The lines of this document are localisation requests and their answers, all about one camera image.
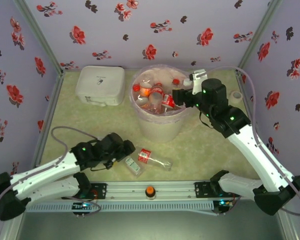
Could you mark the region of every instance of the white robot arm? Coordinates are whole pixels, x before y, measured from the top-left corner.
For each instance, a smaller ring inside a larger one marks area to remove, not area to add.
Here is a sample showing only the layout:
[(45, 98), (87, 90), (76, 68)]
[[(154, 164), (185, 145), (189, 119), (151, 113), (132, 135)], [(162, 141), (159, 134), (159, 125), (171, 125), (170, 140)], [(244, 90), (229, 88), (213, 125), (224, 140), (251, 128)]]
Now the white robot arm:
[[(296, 195), (287, 180), (299, 191), (300, 176), (293, 176), (282, 166), (258, 135), (256, 141), (248, 117), (239, 108), (228, 104), (225, 85), (219, 79), (208, 79), (205, 73), (201, 69), (190, 74), (184, 85), (193, 83), (193, 88), (173, 90), (174, 102), (180, 106), (185, 104), (186, 108), (198, 108), (200, 116), (204, 114), (208, 117), (213, 128), (242, 152), (260, 177), (260, 180), (248, 179), (223, 170), (210, 179), (211, 188), (215, 194), (234, 193), (254, 200), (261, 210), (274, 215)], [(261, 148), (284, 175), (278, 172)]]
[(0, 220), (13, 219), (22, 214), (26, 207), (39, 202), (61, 197), (85, 197), (91, 190), (91, 183), (80, 171), (101, 164), (104, 169), (110, 169), (114, 162), (121, 161), (134, 151), (131, 141), (123, 141), (113, 132), (102, 140), (80, 142), (61, 161), (57, 158), (13, 176), (7, 172), (1, 173)]

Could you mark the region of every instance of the floral wallpaper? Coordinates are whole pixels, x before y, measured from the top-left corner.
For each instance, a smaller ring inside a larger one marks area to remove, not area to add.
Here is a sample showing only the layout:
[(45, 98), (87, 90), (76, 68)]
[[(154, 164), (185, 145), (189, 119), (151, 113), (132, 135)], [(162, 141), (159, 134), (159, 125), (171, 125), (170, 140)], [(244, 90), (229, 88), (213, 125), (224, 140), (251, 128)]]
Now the floral wallpaper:
[[(256, 98), (246, 76), (242, 78), (250, 109), (250, 98), (256, 100), (263, 142), (294, 175), (300, 175), (300, 0), (297, 2), (283, 1), (244, 68), (254, 82)], [(297, 197), (290, 207), (300, 213)], [(300, 235), (300, 217), (291, 219)]]
[[(269, 4), (269, 0), (25, 2), (65, 70), (87, 65), (237, 66)], [(261, 58), (266, 51), (265, 44)]]
[(14, 1), (0, 1), (0, 173), (30, 168), (56, 79)]

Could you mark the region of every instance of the white plastic box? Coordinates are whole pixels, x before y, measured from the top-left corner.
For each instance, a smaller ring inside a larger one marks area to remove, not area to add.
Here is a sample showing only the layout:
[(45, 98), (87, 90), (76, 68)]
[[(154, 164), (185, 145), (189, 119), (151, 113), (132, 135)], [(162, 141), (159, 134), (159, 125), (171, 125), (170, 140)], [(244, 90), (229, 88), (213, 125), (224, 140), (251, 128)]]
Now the white plastic box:
[(81, 70), (75, 94), (84, 104), (119, 105), (125, 95), (125, 70), (122, 67), (86, 66)]

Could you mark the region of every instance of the red bottle cap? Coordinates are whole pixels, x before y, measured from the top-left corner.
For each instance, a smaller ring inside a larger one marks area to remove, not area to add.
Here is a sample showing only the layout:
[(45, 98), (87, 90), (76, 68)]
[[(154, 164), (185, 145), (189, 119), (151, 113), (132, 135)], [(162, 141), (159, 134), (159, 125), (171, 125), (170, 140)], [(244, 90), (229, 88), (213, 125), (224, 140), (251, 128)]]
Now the red bottle cap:
[(172, 80), (172, 83), (173, 83), (174, 85), (179, 85), (180, 80), (177, 79), (177, 78), (175, 78), (175, 79)]
[(140, 85), (139, 84), (135, 84), (132, 86), (133, 91), (138, 92), (140, 91)]

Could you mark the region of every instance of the orange button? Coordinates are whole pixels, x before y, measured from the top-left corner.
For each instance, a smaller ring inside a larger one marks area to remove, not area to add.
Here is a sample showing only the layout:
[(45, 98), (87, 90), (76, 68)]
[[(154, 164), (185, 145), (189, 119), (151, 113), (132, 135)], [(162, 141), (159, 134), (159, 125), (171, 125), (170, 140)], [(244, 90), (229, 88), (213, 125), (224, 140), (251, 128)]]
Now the orange button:
[(147, 194), (153, 194), (154, 193), (154, 191), (155, 191), (155, 189), (154, 189), (154, 187), (153, 186), (148, 186), (147, 188), (146, 188), (146, 193)]

